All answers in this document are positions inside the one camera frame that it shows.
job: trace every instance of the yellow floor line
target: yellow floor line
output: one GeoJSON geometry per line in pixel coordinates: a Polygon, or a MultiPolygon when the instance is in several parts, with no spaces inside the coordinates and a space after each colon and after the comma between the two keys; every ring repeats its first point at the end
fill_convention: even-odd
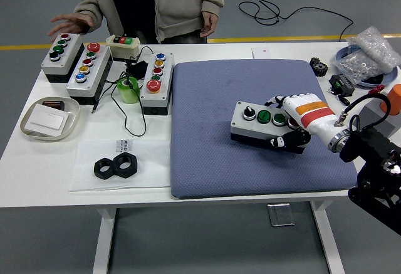
{"type": "MultiPolygon", "coordinates": [[[[354,37],[355,34],[344,34],[343,39],[354,37]]],[[[384,38],[401,38],[401,34],[382,34],[384,38]]],[[[340,35],[333,36],[282,36],[282,37],[250,37],[250,38],[216,38],[207,39],[208,43],[246,43],[246,42],[286,42],[286,41],[338,41],[340,35]]],[[[4,50],[48,50],[51,44],[40,45],[6,45],[0,46],[4,50]]]]}
{"type": "MultiPolygon", "coordinates": [[[[355,37],[355,34],[344,34],[342,39],[355,37]]],[[[382,34],[384,38],[401,38],[401,34],[382,34]]],[[[283,36],[283,37],[253,37],[253,38],[222,38],[208,39],[208,43],[243,43],[243,42],[285,42],[285,41],[338,41],[340,35],[333,36],[283,36]]]]}

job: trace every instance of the table leg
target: table leg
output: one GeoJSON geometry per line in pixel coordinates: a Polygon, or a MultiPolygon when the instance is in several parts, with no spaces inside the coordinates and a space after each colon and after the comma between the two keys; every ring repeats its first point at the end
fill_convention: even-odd
{"type": "Polygon", "coordinates": [[[100,224],[93,274],[106,274],[112,248],[116,208],[102,208],[97,211],[102,216],[102,223],[100,224]]]}
{"type": "Polygon", "coordinates": [[[345,274],[343,263],[341,262],[336,241],[326,214],[326,208],[331,202],[332,201],[312,201],[311,207],[330,273],[345,274]]]}

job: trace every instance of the orange label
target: orange label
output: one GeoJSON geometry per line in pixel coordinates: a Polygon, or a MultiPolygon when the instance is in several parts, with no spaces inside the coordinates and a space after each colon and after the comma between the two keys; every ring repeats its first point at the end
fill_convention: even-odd
{"type": "Polygon", "coordinates": [[[312,111],[312,110],[316,110],[319,108],[325,108],[328,107],[327,104],[325,102],[313,102],[313,103],[307,103],[306,105],[302,105],[299,107],[295,108],[295,111],[299,114],[302,115],[306,112],[312,111]]]}

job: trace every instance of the label sticker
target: label sticker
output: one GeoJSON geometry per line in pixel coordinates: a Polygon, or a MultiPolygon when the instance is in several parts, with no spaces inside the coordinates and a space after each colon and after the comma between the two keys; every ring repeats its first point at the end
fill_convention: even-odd
{"type": "Polygon", "coordinates": [[[325,108],[328,107],[327,104],[325,102],[313,102],[313,103],[307,103],[306,105],[302,105],[299,107],[295,108],[295,111],[299,114],[302,115],[306,112],[312,111],[312,110],[316,110],[319,108],[325,108]]]}
{"type": "Polygon", "coordinates": [[[132,152],[132,140],[122,139],[116,141],[116,152],[132,152]]]}
{"type": "Polygon", "coordinates": [[[319,119],[321,117],[327,116],[327,115],[332,115],[334,112],[330,108],[323,108],[319,109],[316,111],[312,111],[310,113],[307,113],[301,118],[301,123],[302,125],[307,128],[309,124],[314,121],[315,119],[319,119]]]}

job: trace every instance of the plastic bag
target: plastic bag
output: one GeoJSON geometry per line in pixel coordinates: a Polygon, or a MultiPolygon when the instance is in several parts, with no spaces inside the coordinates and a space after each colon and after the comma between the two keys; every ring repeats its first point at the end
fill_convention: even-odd
{"type": "Polygon", "coordinates": [[[374,26],[347,41],[350,46],[359,46],[360,50],[334,60],[333,64],[354,84],[390,73],[401,64],[401,56],[374,26]]]}
{"type": "Polygon", "coordinates": [[[382,68],[373,61],[365,52],[358,50],[339,60],[333,60],[333,64],[353,83],[360,83],[373,76],[381,75],[382,68]]]}

